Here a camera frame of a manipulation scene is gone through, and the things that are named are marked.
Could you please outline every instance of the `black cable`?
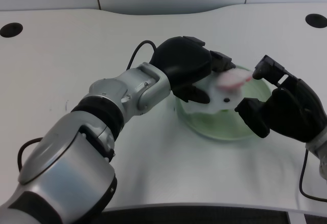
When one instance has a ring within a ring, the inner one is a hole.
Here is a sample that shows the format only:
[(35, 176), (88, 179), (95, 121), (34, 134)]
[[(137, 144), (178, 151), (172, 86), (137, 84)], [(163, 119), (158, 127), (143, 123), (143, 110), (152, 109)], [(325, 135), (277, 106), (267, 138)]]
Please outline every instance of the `black cable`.
[(300, 176), (300, 181), (299, 181), (299, 190), (300, 190), (300, 193), (304, 196), (304, 197), (307, 197), (309, 199), (312, 199), (312, 200), (316, 200), (316, 201), (320, 201), (320, 202), (327, 202), (327, 199), (326, 198), (320, 198), (320, 197), (314, 197), (314, 196), (310, 196), (310, 195), (307, 195), (305, 192), (303, 192), (303, 189), (302, 189), (302, 182), (303, 182), (303, 176), (305, 174), (305, 170), (306, 170), (306, 165), (307, 165), (307, 160), (308, 160), (308, 150), (306, 150), (306, 154), (305, 154), (305, 159), (303, 161), (303, 166), (302, 166), (302, 171), (301, 171), (301, 176)]
[(133, 55), (132, 55), (132, 57), (131, 57), (131, 60), (130, 60), (129, 63), (128, 63), (128, 66), (127, 66), (127, 69), (126, 69), (126, 70), (129, 70), (129, 69), (131, 68), (132, 63), (133, 63), (133, 60), (134, 60), (134, 58), (135, 58), (137, 52), (138, 52), (139, 49), (140, 49), (144, 44), (146, 44), (146, 43), (150, 44), (150, 45), (152, 46), (152, 48), (153, 48), (153, 51), (155, 52), (155, 50), (157, 49), (157, 47), (155, 46), (155, 44), (154, 44), (152, 41), (145, 40), (145, 41), (141, 42), (141, 43), (137, 46), (137, 48), (134, 50), (134, 53), (133, 53)]
[(22, 153), (24, 152), (24, 150), (26, 149), (26, 147), (28, 147), (34, 143), (40, 142), (41, 140), (42, 140), (42, 138), (36, 138), (36, 139), (30, 140), (30, 141), (27, 141), (25, 144), (23, 144), (21, 146), (21, 148), (18, 151), (18, 155), (17, 155), (17, 164), (18, 164), (19, 171), (21, 171), (21, 168), (22, 168), (21, 156), (22, 156)]

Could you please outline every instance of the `table surface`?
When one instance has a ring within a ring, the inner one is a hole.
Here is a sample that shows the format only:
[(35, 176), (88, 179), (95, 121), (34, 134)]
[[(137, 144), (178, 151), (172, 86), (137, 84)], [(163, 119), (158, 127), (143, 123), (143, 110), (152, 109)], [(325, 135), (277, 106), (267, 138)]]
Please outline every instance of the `table surface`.
[[(310, 13), (327, 16), (327, 4), (237, 5), (153, 16), (98, 10), (0, 12), (0, 27), (11, 22), (24, 27), (16, 37), (0, 37), (0, 204), (16, 188), (20, 146), (43, 136), (94, 81), (123, 72), (145, 39), (159, 45), (173, 36), (195, 36), (207, 49), (249, 69), (268, 54), (305, 80), (327, 106), (327, 28), (307, 25)], [(151, 55), (150, 46), (142, 47), (133, 66)], [(303, 143), (273, 131), (265, 139), (205, 139), (178, 119), (174, 102), (169, 96), (132, 118), (120, 134), (112, 161), (118, 188), (108, 208), (247, 206), (327, 215), (327, 203), (299, 193)], [(327, 197), (318, 164), (310, 155), (303, 188)]]

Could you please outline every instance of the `petri dish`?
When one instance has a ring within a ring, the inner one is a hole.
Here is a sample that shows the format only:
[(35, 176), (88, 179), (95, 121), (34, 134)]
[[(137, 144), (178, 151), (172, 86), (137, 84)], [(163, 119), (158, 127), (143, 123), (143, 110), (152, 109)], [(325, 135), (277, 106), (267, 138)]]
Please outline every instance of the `petri dish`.
[[(267, 101), (271, 96), (268, 85), (263, 80), (251, 79), (242, 87), (243, 98), (257, 98)], [(194, 113), (187, 114), (180, 99), (176, 98), (178, 116), (195, 132), (215, 140), (243, 140), (256, 137), (256, 134), (244, 123), (234, 109), (220, 110), (216, 114)]]

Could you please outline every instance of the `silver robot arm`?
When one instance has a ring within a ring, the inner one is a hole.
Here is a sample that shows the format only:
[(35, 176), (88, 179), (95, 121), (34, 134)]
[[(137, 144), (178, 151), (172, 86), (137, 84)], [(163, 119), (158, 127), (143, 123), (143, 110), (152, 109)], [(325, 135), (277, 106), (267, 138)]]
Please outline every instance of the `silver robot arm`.
[(169, 93), (166, 75), (148, 63), (92, 84), (26, 160), (0, 223), (78, 223), (100, 213), (117, 186), (108, 161), (118, 133)]
[(93, 83), (26, 160), (16, 191), (0, 207), (0, 223), (85, 223), (99, 214), (117, 187), (110, 161), (124, 125), (170, 91), (185, 102), (209, 103), (192, 84), (235, 67), (231, 58), (204, 45), (194, 37), (170, 38), (150, 63)]

